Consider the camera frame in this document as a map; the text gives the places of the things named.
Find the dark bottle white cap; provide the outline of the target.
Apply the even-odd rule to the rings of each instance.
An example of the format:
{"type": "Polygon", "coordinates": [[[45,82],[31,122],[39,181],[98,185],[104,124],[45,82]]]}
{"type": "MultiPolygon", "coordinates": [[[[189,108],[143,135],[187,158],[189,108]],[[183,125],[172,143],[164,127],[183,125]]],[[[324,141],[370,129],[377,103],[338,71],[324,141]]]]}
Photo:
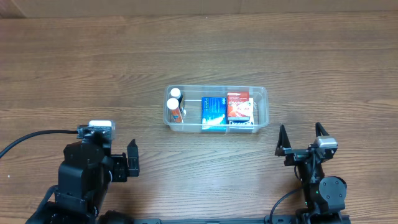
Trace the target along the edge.
{"type": "Polygon", "coordinates": [[[184,96],[179,88],[173,88],[170,91],[170,95],[172,98],[178,100],[180,111],[184,111],[184,96]]]}

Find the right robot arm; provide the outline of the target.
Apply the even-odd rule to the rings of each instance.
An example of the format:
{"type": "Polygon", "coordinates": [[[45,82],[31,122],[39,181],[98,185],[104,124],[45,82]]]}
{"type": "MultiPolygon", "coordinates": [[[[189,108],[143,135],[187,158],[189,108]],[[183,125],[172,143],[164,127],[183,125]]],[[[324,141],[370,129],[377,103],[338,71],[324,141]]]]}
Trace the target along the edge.
{"type": "Polygon", "coordinates": [[[349,223],[343,216],[347,194],[346,182],[337,176],[325,176],[322,164],[333,158],[338,150],[337,140],[329,135],[321,123],[315,124],[316,138],[306,149],[293,149],[285,126],[281,125],[275,155],[284,157],[285,166],[293,166],[301,187],[295,189],[273,206],[269,221],[273,222],[276,207],[287,197],[302,191],[305,205],[291,216],[294,223],[349,223]]]}

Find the white blue plaster box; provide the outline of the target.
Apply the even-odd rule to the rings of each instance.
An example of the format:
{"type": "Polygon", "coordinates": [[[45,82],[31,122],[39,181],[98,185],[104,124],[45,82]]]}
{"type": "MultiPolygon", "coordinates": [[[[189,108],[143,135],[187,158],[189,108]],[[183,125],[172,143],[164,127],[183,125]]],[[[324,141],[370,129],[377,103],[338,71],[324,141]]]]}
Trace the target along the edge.
{"type": "Polygon", "coordinates": [[[232,111],[228,114],[229,124],[254,124],[254,102],[253,98],[249,98],[242,103],[232,105],[232,111]]]}

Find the blue cardboard box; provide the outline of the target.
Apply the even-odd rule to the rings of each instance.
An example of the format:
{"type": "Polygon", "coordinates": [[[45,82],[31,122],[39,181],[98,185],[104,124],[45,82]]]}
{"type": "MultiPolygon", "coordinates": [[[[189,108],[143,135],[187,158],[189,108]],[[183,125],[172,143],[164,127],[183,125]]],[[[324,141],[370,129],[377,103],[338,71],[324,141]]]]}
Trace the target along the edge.
{"type": "Polygon", "coordinates": [[[225,97],[201,98],[201,130],[225,132],[227,125],[227,100],[225,97]]]}

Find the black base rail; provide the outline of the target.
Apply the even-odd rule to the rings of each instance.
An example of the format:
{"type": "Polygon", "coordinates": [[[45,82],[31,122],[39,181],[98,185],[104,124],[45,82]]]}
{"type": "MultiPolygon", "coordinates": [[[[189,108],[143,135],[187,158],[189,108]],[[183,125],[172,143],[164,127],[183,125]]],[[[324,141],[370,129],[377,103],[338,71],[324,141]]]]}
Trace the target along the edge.
{"type": "MultiPolygon", "coordinates": [[[[294,215],[273,215],[275,224],[299,224],[294,215]]],[[[264,218],[225,218],[225,219],[185,219],[185,220],[161,220],[161,219],[135,219],[134,224],[270,224],[269,216],[264,218]]]]}

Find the clear plastic container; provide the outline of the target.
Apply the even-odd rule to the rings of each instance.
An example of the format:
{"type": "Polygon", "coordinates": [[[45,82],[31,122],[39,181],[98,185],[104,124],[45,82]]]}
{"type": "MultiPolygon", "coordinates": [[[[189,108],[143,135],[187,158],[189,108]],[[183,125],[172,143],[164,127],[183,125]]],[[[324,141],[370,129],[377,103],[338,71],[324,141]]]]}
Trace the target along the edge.
{"type": "Polygon", "coordinates": [[[256,133],[269,124],[267,90],[170,85],[164,93],[164,123],[176,132],[256,133]]]}

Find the orange tablet tube white cap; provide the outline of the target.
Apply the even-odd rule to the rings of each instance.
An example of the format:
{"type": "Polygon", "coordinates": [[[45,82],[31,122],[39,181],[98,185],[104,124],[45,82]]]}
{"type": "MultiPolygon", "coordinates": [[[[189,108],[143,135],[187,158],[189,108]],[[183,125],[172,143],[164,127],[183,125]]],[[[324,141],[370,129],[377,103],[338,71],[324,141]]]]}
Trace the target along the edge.
{"type": "Polygon", "coordinates": [[[180,103],[176,98],[169,98],[166,106],[171,112],[171,117],[175,123],[183,123],[183,112],[180,108],[180,103]]]}

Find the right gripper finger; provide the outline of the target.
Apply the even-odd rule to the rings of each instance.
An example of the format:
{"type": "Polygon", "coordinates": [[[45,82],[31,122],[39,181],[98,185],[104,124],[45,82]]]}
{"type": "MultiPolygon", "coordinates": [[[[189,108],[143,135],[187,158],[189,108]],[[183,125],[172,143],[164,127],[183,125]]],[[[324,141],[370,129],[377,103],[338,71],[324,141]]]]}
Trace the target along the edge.
{"type": "Polygon", "coordinates": [[[281,124],[280,129],[279,129],[279,140],[276,146],[277,149],[291,149],[290,141],[287,135],[287,132],[285,130],[285,126],[281,124]]]}
{"type": "Polygon", "coordinates": [[[315,124],[315,132],[316,132],[316,137],[321,137],[321,136],[328,136],[328,132],[325,130],[325,128],[322,126],[320,122],[317,122],[315,124]]]}

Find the red orange small box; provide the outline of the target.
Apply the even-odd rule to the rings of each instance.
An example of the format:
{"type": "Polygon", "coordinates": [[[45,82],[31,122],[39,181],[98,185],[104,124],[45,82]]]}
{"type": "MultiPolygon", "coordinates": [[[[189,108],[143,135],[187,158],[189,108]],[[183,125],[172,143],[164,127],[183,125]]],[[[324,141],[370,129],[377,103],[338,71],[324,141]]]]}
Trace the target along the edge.
{"type": "Polygon", "coordinates": [[[251,116],[251,104],[248,92],[228,92],[227,115],[229,121],[248,121],[251,116]]]}

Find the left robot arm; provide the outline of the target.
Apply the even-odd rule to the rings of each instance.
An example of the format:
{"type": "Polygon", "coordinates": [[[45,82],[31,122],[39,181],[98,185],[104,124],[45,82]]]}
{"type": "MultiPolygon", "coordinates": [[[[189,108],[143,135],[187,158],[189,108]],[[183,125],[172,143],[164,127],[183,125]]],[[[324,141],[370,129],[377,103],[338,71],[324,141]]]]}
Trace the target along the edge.
{"type": "Polygon", "coordinates": [[[50,187],[27,223],[134,223],[126,214],[100,209],[109,186],[139,175],[139,153],[133,139],[127,152],[111,153],[112,139],[88,134],[68,144],[58,169],[58,184],[50,187]]]}

